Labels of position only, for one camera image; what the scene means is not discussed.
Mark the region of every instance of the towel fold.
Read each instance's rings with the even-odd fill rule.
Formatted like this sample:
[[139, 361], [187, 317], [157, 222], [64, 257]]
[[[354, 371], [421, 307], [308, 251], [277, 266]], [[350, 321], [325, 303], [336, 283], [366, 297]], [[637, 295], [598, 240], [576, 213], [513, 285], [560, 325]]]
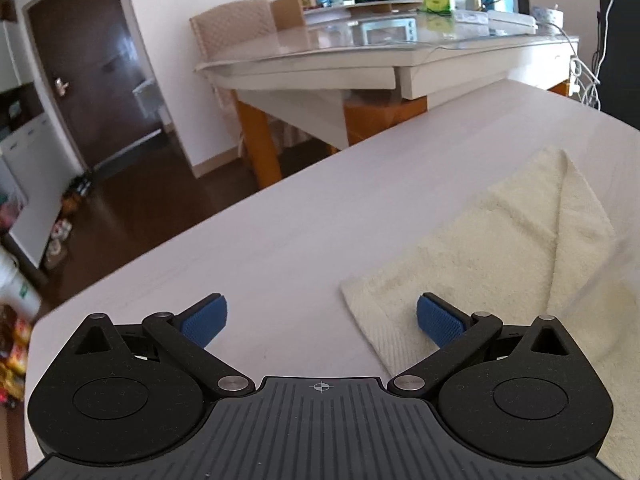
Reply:
[[613, 271], [625, 255], [587, 181], [564, 151], [547, 148], [450, 225], [368, 278], [344, 282], [342, 291], [391, 376], [437, 350], [416, 322], [424, 292], [506, 324], [559, 317], [614, 401], [599, 458], [624, 478], [637, 478], [638, 311]]

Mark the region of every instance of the black ribbed plate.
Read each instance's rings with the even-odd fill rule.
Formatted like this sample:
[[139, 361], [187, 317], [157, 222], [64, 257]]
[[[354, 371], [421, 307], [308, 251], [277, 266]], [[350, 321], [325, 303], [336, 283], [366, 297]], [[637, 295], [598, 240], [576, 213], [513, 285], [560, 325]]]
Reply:
[[45, 460], [31, 480], [615, 479], [597, 460], [555, 467], [494, 462], [463, 447], [419, 399], [376, 379], [267, 378], [220, 400], [201, 430], [165, 455], [127, 466]]

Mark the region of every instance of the dark wooden floor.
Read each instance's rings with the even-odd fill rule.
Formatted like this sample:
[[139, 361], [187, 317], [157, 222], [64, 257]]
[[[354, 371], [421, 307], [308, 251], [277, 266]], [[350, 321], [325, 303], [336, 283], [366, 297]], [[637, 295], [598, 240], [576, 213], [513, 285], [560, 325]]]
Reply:
[[[280, 156], [290, 175], [327, 156], [310, 140]], [[41, 290], [55, 308], [98, 280], [219, 211], [258, 191], [253, 173], [235, 160], [200, 179], [176, 142], [98, 181], [73, 216], [67, 259]]]

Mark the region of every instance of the door handle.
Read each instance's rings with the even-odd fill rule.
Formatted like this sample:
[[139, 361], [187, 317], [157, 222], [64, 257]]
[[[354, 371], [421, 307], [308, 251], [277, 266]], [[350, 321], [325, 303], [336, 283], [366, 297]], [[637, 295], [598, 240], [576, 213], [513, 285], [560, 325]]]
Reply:
[[56, 87], [56, 92], [58, 92], [60, 97], [64, 97], [66, 95], [66, 89], [69, 88], [69, 83], [65, 83], [62, 81], [62, 78], [59, 77], [53, 82], [53, 85]]

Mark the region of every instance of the chair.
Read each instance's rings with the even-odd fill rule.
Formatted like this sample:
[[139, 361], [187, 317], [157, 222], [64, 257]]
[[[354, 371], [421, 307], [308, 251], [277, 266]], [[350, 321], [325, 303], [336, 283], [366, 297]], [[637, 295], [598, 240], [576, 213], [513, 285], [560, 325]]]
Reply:
[[[241, 0], [223, 4], [194, 16], [190, 22], [204, 62], [212, 60], [226, 48], [277, 32], [267, 0]], [[242, 155], [244, 142], [235, 97], [231, 91], [223, 88], [214, 88], [214, 92], [218, 96], [225, 124], [238, 141]], [[278, 153], [311, 138], [309, 134], [278, 119], [270, 118], [269, 123], [271, 138]]]

